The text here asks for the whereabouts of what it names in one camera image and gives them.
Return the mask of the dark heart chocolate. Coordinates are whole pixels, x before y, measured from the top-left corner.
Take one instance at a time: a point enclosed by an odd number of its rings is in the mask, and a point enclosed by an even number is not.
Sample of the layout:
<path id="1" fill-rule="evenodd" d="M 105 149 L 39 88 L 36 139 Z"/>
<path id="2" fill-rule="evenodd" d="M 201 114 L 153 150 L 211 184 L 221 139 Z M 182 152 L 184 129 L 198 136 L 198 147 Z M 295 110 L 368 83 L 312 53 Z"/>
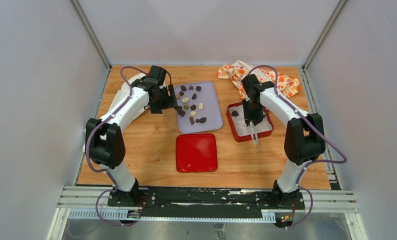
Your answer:
<path id="1" fill-rule="evenodd" d="M 232 117 L 237 117 L 239 115 L 239 113 L 236 111 L 236 110 L 233 110 L 232 112 L 231 112 L 231 116 Z"/>

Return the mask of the metal tweezers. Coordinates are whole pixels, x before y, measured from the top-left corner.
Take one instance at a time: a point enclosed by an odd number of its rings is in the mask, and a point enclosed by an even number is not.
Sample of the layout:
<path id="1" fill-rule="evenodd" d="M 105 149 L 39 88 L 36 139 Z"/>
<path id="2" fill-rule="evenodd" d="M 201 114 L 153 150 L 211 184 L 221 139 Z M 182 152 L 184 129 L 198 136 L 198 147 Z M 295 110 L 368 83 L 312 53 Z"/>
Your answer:
<path id="1" fill-rule="evenodd" d="M 252 121 L 249 123 L 248 131 L 250 133 L 250 137 L 251 137 L 252 143 L 255 146 L 257 146 L 259 144 L 259 137 L 258 137 L 256 128 L 255 128 L 255 125 L 254 125 L 254 123 Z"/>

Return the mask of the dark oval chocolate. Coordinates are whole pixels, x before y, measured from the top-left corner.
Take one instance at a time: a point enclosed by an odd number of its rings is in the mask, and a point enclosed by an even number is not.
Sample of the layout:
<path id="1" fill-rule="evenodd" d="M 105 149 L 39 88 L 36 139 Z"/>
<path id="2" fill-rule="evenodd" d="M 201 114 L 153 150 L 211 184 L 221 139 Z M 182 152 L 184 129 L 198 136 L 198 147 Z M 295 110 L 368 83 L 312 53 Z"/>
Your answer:
<path id="1" fill-rule="evenodd" d="M 202 118 L 199 119 L 199 122 L 200 122 L 201 124 L 205 123 L 206 121 L 207 121 L 207 118 L 206 118 L 206 117 L 202 117 Z"/>

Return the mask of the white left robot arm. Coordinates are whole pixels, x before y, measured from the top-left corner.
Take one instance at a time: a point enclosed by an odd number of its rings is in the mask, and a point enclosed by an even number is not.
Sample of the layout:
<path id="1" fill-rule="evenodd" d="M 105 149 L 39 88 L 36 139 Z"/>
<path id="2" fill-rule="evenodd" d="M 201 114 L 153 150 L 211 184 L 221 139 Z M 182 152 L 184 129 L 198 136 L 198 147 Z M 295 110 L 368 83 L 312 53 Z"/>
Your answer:
<path id="1" fill-rule="evenodd" d="M 84 154 L 88 167 L 95 173 L 104 173 L 112 181 L 110 196 L 119 197 L 128 207 L 141 200 L 138 180 L 124 163 L 126 146 L 124 129 L 142 110 L 162 114 L 163 110 L 177 108 L 174 86 L 165 83 L 170 73 L 153 65 L 148 72 L 133 82 L 125 79 L 128 92 L 100 118 L 90 118 L 85 125 Z"/>

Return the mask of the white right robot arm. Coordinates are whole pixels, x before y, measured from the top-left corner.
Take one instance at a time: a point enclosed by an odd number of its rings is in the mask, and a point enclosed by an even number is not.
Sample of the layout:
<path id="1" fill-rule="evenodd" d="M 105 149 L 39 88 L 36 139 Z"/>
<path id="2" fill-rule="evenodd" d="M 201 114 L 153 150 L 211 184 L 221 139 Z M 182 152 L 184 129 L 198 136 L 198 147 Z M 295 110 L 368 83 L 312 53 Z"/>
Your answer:
<path id="1" fill-rule="evenodd" d="M 285 126 L 284 152 L 287 161 L 272 188 L 274 206 L 284 209 L 299 197 L 299 184 L 308 165 L 326 150 L 322 138 L 323 119 L 318 113 L 308 113 L 298 108 L 276 93 L 273 82 L 259 82 L 255 74 L 247 75 L 241 83 L 246 92 L 246 99 L 242 102 L 244 121 L 254 142 L 257 142 L 255 126 L 264 120 L 264 110 L 272 112 Z"/>

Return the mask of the dark square chocolate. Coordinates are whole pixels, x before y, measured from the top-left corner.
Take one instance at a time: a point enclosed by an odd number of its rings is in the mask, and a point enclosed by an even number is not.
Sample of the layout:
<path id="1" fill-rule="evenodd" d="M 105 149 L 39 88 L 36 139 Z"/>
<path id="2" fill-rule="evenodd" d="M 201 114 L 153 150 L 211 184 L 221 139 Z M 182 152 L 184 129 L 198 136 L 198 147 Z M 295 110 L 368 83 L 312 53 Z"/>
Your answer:
<path id="1" fill-rule="evenodd" d="M 181 116 L 181 117 L 184 117 L 185 114 L 186 114 L 186 112 L 183 111 L 183 110 L 180 110 L 180 111 L 178 111 L 177 113 L 178 113 L 178 115 Z"/>

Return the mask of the dark brown block chocolate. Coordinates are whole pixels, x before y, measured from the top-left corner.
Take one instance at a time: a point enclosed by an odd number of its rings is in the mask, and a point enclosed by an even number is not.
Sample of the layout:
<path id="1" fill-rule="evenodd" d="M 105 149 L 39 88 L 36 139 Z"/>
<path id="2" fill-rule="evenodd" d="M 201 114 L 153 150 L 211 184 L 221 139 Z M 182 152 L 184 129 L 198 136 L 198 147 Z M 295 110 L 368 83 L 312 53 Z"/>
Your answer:
<path id="1" fill-rule="evenodd" d="M 194 111 L 196 108 L 197 108 L 197 107 L 196 107 L 195 104 L 190 106 L 190 109 L 191 109 L 192 111 Z"/>

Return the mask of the brown bar chocolate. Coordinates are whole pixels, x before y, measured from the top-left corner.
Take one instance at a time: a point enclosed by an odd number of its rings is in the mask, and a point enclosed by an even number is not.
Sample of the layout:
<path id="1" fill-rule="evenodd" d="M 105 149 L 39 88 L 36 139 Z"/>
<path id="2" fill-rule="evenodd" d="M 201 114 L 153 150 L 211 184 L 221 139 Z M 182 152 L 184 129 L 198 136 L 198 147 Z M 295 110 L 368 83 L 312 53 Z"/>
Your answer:
<path id="1" fill-rule="evenodd" d="M 191 125 L 194 125 L 194 124 L 195 124 L 195 120 L 194 120 L 193 117 L 190 117 L 190 118 L 189 118 L 189 121 L 190 121 L 190 124 L 191 124 Z"/>

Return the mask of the red box with white paper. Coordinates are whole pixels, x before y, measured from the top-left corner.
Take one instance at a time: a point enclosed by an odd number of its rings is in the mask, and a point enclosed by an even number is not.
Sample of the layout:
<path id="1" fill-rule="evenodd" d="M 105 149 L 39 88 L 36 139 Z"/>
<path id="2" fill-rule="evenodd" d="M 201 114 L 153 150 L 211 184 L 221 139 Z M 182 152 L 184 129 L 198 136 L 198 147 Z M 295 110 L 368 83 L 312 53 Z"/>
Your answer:
<path id="1" fill-rule="evenodd" d="M 257 131 L 258 139 L 269 137 L 274 130 L 272 120 L 269 117 L 269 111 L 265 108 L 263 110 L 264 110 L 263 121 L 255 125 L 255 130 Z M 239 115 L 236 117 L 232 116 L 231 115 L 232 111 L 237 111 Z M 226 116 L 233 138 L 236 142 L 241 143 L 252 140 L 249 133 L 249 129 L 245 124 L 243 104 L 241 102 L 228 105 L 226 110 Z"/>

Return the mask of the white crumpled cloth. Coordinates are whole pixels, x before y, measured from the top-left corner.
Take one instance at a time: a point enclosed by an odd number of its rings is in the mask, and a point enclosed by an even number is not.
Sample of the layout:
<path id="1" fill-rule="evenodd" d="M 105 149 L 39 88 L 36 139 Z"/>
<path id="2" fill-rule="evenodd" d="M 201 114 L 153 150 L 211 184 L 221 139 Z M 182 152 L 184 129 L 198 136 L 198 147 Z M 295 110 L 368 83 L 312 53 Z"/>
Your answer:
<path id="1" fill-rule="evenodd" d="M 93 154 L 93 148 L 104 144 L 113 147 L 125 146 L 123 132 L 125 128 L 144 112 L 149 104 L 149 93 L 140 84 L 145 82 L 146 74 L 138 73 L 127 79 L 113 99 L 113 107 L 99 118 L 91 117 L 85 124 L 85 139 L 82 146 L 84 153 Z"/>

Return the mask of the lavender plastic tray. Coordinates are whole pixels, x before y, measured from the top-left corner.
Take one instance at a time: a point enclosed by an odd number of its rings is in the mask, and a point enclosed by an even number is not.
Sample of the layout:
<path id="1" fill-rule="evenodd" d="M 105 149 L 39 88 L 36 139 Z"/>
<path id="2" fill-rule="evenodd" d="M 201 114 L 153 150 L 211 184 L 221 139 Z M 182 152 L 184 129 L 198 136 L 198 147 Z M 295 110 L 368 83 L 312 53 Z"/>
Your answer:
<path id="1" fill-rule="evenodd" d="M 176 99 L 177 106 L 181 106 L 182 111 L 185 111 L 185 116 L 181 117 L 176 110 L 178 130 L 182 134 L 193 134 L 220 129 L 224 123 L 214 84 L 210 81 L 179 84 L 174 87 L 175 96 L 182 91 L 181 86 L 185 86 L 187 90 L 183 91 L 184 95 L 180 96 L 180 99 Z M 197 95 L 196 99 L 192 99 L 193 94 Z M 182 103 L 182 99 L 186 97 L 189 98 L 189 101 Z M 203 103 L 203 110 L 199 110 L 200 103 Z M 184 105 L 189 105 L 189 109 L 185 109 Z M 196 105 L 195 116 L 191 116 L 191 105 Z M 195 120 L 193 125 L 190 124 L 190 117 Z M 205 123 L 196 122 L 196 119 L 203 117 L 206 117 Z"/>

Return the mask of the floral orange cloth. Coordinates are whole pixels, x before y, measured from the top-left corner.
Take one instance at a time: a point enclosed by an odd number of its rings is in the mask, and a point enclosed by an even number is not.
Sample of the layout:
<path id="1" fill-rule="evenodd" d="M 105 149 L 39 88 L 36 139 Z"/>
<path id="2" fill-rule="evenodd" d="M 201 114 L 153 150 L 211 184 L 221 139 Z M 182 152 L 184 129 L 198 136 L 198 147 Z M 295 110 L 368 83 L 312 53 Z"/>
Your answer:
<path id="1" fill-rule="evenodd" d="M 260 83 L 272 82 L 276 84 L 279 94 L 290 98 L 298 94 L 301 90 L 300 81 L 298 78 L 275 71 L 269 67 L 248 64 L 241 60 L 237 60 L 232 64 L 224 64 L 217 71 L 219 79 L 231 80 L 238 89 L 241 99 L 246 98 L 246 90 L 242 85 L 242 80 L 248 74 L 256 75 Z"/>

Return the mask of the red box lid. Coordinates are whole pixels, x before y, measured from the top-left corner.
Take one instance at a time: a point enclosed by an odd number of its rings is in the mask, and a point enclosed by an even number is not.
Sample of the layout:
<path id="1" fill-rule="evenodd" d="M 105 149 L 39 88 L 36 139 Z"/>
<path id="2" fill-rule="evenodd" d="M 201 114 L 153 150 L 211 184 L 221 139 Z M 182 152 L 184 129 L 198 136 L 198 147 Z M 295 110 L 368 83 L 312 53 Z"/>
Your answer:
<path id="1" fill-rule="evenodd" d="M 211 133 L 182 134 L 175 142 L 179 173 L 214 172 L 218 168 L 216 137 Z"/>

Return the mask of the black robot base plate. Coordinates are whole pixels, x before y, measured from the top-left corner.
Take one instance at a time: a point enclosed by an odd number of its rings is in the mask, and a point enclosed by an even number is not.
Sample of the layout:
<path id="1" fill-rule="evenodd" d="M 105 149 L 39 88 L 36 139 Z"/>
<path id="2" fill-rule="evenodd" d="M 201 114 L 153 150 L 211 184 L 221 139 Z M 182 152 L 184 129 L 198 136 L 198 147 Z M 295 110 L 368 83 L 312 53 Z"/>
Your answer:
<path id="1" fill-rule="evenodd" d="M 303 195 L 289 202 L 277 203 L 270 189 L 159 187 L 146 186 L 138 190 L 137 199 L 122 193 L 111 193 L 110 207 L 139 207 L 145 205 L 143 216 L 200 219 L 260 218 L 263 210 L 304 210 Z"/>

